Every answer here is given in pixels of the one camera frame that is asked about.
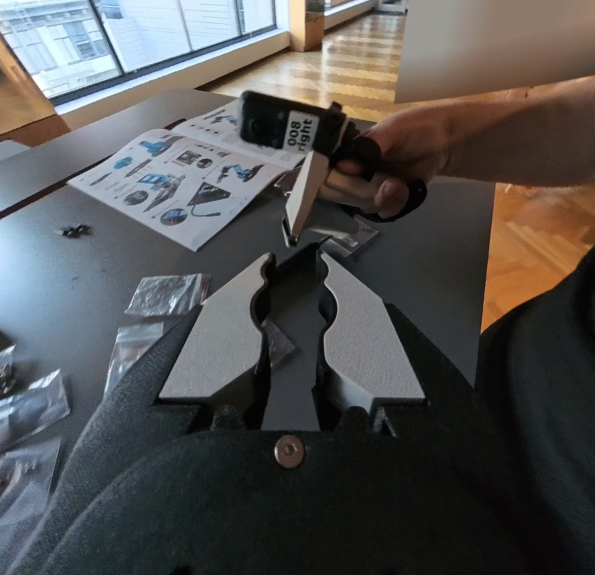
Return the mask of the dark grey desk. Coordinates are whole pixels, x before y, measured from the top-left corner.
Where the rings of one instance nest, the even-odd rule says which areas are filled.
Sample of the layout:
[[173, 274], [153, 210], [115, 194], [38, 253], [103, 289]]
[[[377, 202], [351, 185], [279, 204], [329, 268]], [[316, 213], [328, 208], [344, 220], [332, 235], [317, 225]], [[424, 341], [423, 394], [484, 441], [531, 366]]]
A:
[[470, 401], [493, 188], [439, 177], [422, 208], [338, 261], [389, 311], [425, 393], [341, 410], [322, 386], [318, 257], [290, 253], [282, 200], [193, 253], [152, 230], [1, 233], [1, 328], [63, 369], [67, 459], [119, 379], [180, 316], [127, 314], [143, 278], [202, 274], [203, 304], [273, 253], [271, 387], [259, 429], [214, 412], [108, 485], [37, 574], [497, 574], [506, 571]]

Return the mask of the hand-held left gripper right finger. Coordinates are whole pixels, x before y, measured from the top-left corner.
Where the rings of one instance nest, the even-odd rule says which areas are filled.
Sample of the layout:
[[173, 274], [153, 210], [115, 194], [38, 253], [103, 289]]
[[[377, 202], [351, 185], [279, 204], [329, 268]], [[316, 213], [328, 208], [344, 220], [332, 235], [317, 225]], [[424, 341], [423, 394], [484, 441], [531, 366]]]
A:
[[425, 393], [387, 306], [329, 254], [318, 257], [322, 334], [322, 386], [341, 410], [418, 404]]

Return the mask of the person's right hand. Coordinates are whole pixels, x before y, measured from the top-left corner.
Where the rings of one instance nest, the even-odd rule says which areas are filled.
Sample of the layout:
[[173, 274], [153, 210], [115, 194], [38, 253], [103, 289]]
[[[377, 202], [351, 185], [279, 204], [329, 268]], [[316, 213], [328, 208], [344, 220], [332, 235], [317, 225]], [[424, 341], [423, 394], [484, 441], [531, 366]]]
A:
[[409, 199], [409, 183], [425, 184], [442, 172], [449, 158], [451, 110], [449, 105], [428, 105], [401, 110], [362, 132], [382, 153], [372, 183], [373, 195], [341, 193], [336, 200], [365, 214], [391, 219]]

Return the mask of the printed instruction booklet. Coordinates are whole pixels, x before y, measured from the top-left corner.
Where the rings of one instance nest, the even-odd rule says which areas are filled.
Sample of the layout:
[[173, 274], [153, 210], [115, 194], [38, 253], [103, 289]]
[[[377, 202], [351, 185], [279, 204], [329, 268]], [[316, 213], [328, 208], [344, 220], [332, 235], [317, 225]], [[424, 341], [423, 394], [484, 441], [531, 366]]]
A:
[[289, 150], [242, 141], [238, 109], [147, 131], [68, 184], [196, 252], [306, 154], [294, 131]]

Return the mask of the group of small clear bags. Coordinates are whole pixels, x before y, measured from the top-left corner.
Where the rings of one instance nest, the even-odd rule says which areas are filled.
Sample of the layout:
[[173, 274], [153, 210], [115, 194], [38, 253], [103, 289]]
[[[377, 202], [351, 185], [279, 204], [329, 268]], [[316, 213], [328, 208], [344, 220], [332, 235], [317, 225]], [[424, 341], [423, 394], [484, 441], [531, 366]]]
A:
[[202, 274], [143, 278], [127, 314], [180, 316], [119, 379], [108, 378], [104, 400], [79, 436], [48, 508], [9, 560], [7, 574], [36, 574], [75, 519], [131, 466], [171, 445], [195, 426], [208, 428], [214, 412], [230, 406], [240, 425], [261, 427], [267, 401], [164, 402], [160, 391], [202, 308]]

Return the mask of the large glass window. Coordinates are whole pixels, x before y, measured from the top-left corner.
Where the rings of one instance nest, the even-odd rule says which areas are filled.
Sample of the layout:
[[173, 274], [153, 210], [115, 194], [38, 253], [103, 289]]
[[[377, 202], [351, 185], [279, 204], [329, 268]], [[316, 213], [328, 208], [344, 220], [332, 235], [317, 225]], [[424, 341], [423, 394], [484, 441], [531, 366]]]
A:
[[274, 28], [274, 0], [1, 0], [1, 35], [55, 103]]

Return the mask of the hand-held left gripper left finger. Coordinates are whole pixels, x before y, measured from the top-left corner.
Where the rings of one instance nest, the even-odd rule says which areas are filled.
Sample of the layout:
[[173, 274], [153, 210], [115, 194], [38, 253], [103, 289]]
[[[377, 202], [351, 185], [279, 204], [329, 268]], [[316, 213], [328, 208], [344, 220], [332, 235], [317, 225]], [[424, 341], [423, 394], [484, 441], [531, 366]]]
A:
[[270, 391], [267, 337], [276, 258], [258, 257], [212, 294], [165, 381], [164, 402], [257, 402]]

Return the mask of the white labelled clear bag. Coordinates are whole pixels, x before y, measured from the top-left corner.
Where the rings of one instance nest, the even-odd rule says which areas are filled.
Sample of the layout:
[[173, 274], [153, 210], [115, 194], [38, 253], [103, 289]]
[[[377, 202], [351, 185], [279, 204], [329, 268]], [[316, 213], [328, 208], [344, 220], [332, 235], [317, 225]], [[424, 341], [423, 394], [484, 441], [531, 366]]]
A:
[[321, 245], [321, 251], [333, 257], [344, 259], [355, 253], [361, 252], [364, 248], [377, 240], [379, 233], [359, 232], [348, 237], [331, 237]]

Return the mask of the person's black clothing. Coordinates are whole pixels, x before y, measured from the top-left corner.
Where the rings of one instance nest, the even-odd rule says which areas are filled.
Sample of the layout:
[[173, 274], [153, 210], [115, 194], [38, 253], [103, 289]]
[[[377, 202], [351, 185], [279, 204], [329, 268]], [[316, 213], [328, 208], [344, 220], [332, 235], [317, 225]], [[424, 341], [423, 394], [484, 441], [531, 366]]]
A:
[[545, 522], [556, 574], [594, 574], [594, 249], [480, 338], [475, 390]]

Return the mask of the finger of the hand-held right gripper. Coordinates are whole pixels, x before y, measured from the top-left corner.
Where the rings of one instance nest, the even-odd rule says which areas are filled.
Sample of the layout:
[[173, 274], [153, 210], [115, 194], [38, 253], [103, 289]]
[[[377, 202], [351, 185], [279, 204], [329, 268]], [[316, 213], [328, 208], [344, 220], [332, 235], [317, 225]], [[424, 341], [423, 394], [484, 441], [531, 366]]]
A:
[[289, 195], [281, 229], [287, 248], [295, 248], [304, 231], [310, 229], [310, 214], [318, 191], [328, 177], [329, 158], [319, 152], [309, 152], [299, 170]]

